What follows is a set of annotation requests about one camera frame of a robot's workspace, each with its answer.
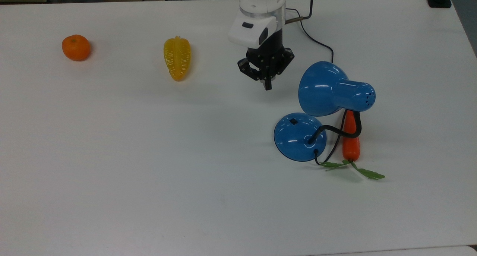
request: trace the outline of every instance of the orange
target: orange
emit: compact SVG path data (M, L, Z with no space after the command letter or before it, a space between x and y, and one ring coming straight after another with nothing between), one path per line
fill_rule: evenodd
M91 45L88 39L81 35L71 35L66 37L61 47L64 55L75 61L85 60L91 53Z

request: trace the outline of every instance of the green leaves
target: green leaves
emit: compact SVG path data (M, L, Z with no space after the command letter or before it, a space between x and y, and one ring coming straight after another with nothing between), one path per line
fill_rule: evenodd
M332 163L332 162L323 162L323 163L320 163L320 166L323 166L325 168L329 168L328 170L326 171L330 171L330 170L334 170L336 168L339 168L339 167L342 167L342 166L346 166L349 164L349 161L347 160L343 160L341 161L343 162L343 164L340 164L340 163Z
M381 174L376 173L374 171L370 171L370 170L366 170L366 169L358 169L358 167L356 166L356 164L353 161L343 160L341 162L342 162L342 164L332 163L332 162L323 162L323 163L320 163L320 166L323 166L325 168L329 168L326 171L330 171L330 170L334 170L336 168L351 164L351 166L353 166L353 168L356 169L356 171L358 171L359 173L361 173L361 175L363 175L366 178L369 178L371 180L379 180L380 178L385 178L386 177L385 175L381 175Z
M379 173L376 173L370 170L358 169L358 167L353 161L351 161L351 166L353 166L354 169L356 169L359 173L361 173L361 175L365 176L366 178L370 178L371 180L378 180L380 178L386 177L385 175L381 175Z

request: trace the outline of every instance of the lamp cord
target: lamp cord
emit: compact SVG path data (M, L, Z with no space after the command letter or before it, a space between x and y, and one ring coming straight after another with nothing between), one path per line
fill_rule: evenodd
M295 9L295 8L286 8L287 10L293 10L295 11L297 14L298 14L298 17L296 18L292 18L292 19L289 19L289 20L286 20L285 21L285 24L290 24L290 23L293 23L293 22L297 22L299 21L300 22L300 25L301 25L301 29L303 29L303 32L305 33L305 35L312 41L314 41L315 43L321 45L322 47L326 47L327 49L329 49L331 51L331 63L334 63L334 51L331 47L327 46L326 44L323 44L322 42L319 42L317 40L315 40L313 37L311 37L308 32L305 30L305 27L303 26L303 20L304 19L309 19L311 16L312 16L312 13L313 13L313 0L310 0L310 13L308 14L308 16L306 17L302 17L300 15L300 12Z
M339 130L340 130L340 131L342 131L342 130L343 130L343 127L344 127L344 120L345 120L345 118L346 118L346 112L347 112L347 110L344 110L344 112L343 112L343 117L341 118L341 126L339 127ZM329 160L329 158L332 157L332 155L334 154L334 151L336 150L336 147L338 147L339 139L341 139L341 134L338 134L338 137L336 138L336 141L335 141L335 143L334 143L333 148L331 149L331 151L329 152L328 156L326 157L326 159L325 159L323 162L327 162L327 161ZM318 162L318 153L319 153L319 151L318 151L317 149L315 149L313 152L315 153L315 163L316 163L317 165L320 165L320 163Z

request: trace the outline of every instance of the lamp base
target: lamp base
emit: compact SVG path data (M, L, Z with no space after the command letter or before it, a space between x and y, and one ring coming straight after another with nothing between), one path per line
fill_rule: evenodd
M294 161L315 159L315 150L320 155L326 146L326 132L322 132L312 144L308 140L322 124L305 113L291 113L275 126L274 139L278 150Z

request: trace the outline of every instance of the yellow bell pepper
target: yellow bell pepper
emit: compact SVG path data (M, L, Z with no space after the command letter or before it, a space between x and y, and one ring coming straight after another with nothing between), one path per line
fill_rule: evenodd
M189 41L178 36L165 41L164 59L172 79L184 80L191 60Z

